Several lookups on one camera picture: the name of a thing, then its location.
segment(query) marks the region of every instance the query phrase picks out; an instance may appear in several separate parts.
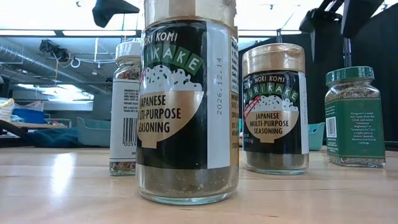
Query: gold label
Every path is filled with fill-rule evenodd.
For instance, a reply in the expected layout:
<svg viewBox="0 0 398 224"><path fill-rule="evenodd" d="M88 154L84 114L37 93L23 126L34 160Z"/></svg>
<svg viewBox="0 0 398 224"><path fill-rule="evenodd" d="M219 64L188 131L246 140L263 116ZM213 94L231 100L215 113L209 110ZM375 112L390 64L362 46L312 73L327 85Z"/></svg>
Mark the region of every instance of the gold label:
<svg viewBox="0 0 398 224"><path fill-rule="evenodd" d="M182 129L197 112L202 91L166 91L141 96L138 136L142 147L155 149L159 141Z"/></svg>

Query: rice bowl illustration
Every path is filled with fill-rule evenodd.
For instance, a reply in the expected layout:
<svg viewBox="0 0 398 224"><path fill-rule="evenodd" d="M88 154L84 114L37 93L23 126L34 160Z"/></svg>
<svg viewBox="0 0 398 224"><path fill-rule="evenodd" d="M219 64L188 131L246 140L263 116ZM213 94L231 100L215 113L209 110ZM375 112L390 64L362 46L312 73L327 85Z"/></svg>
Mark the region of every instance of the rice bowl illustration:
<svg viewBox="0 0 398 224"><path fill-rule="evenodd" d="M191 82L191 75L185 70L171 71L165 65L144 70L141 86L141 99L162 98L164 105L141 106L140 113L151 114L164 111L179 111L179 118L165 117L139 119L138 136L143 147L156 148L156 142L169 138L183 128L195 115L202 101L204 92L200 83Z"/></svg>
<svg viewBox="0 0 398 224"><path fill-rule="evenodd" d="M299 118L299 109L289 99L279 96L258 96L244 109L249 131L260 142L273 143L289 133Z"/></svg>

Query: ceiling pipe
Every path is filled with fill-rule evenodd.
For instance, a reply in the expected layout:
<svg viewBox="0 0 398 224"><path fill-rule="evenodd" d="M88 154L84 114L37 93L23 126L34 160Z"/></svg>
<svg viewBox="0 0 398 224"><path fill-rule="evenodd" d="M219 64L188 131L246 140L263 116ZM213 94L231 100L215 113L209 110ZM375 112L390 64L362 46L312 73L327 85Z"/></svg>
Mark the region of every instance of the ceiling pipe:
<svg viewBox="0 0 398 224"><path fill-rule="evenodd" d="M18 52L16 49L20 49L21 47L16 45L15 43L8 41L4 38L0 39L0 61L2 62L23 62L22 65L15 65L21 69L27 70L28 72L32 72L36 75L40 75L42 77L51 77L55 78L55 72L57 71L56 65L50 65L52 62L47 59L38 56L32 52L29 52L25 49L24 53ZM66 68L58 66L58 76L60 81L74 81L78 83L84 83L88 80L83 78L82 76L76 74L75 72L71 72ZM102 93L102 94L110 94L109 90L105 88L100 88L92 85L84 85L83 88L89 93Z"/></svg>

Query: glass jar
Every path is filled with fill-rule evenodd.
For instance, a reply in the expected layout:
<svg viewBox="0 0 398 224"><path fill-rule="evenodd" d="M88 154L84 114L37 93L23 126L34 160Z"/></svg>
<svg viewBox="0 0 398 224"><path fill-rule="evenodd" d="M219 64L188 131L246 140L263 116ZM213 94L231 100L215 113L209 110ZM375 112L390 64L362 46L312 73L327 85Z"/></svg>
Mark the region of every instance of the glass jar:
<svg viewBox="0 0 398 224"><path fill-rule="evenodd" d="M141 44L119 44L115 61L119 68L113 78L109 171L115 176L135 175Z"/></svg>
<svg viewBox="0 0 398 224"><path fill-rule="evenodd" d="M380 91L371 67L350 67L326 75L328 160L350 167L383 168L386 148Z"/></svg>
<svg viewBox="0 0 398 224"><path fill-rule="evenodd" d="M170 5L148 9L161 2ZM238 186L237 33L197 16L192 2L145 1L137 178L140 194L159 203L218 202Z"/></svg>
<svg viewBox="0 0 398 224"><path fill-rule="evenodd" d="M243 55L242 68L246 169L303 174L309 160L304 49L259 46Z"/></svg>

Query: ceiling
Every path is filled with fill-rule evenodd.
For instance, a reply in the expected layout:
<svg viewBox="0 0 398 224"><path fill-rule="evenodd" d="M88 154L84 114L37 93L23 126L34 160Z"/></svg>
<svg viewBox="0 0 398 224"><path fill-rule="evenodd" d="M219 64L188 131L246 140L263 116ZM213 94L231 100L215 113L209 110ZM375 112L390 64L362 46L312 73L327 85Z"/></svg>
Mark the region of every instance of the ceiling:
<svg viewBox="0 0 398 224"><path fill-rule="evenodd" d="M142 30L144 29L144 0L127 0L139 7L139 14L115 15L105 27L107 30ZM0 1L0 29L50 29L50 30L99 30L91 13L95 0L9 0ZM236 0L237 16L235 23L239 30L298 30L308 10L316 8L322 0ZM398 0L384 3L388 6ZM41 40L38 37L3 37L22 49L38 57L51 57L39 50ZM67 67L90 82L104 82L112 77L117 69L114 59L115 48L121 43L120 38L99 38L96 48L95 38L46 38L61 48L66 48L74 57L89 60L81 62L78 68ZM240 38L239 49L244 49L263 37ZM54 59L47 63L55 65Z"/></svg>

